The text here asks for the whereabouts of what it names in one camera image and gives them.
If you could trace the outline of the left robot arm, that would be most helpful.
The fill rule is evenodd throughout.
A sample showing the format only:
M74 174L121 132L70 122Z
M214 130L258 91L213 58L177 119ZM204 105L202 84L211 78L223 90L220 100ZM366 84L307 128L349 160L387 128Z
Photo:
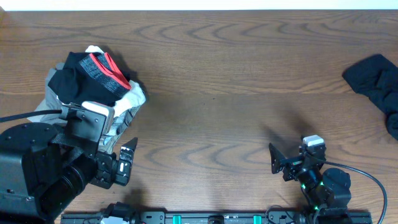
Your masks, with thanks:
M103 127L25 123L1 134L1 223L51 223L88 184L128 184L137 138L99 150Z

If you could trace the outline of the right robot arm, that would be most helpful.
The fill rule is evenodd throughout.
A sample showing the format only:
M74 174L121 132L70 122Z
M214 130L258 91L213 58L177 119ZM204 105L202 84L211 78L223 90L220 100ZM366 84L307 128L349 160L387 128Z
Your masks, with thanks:
M286 182L300 182L308 202L308 210L296 215L295 223L353 223L348 213L350 175L337 168L320 172L326 163L324 143L304 143L299 147L299 155L292 158L286 158L273 144L269 144L269 151L272 173L283 172Z

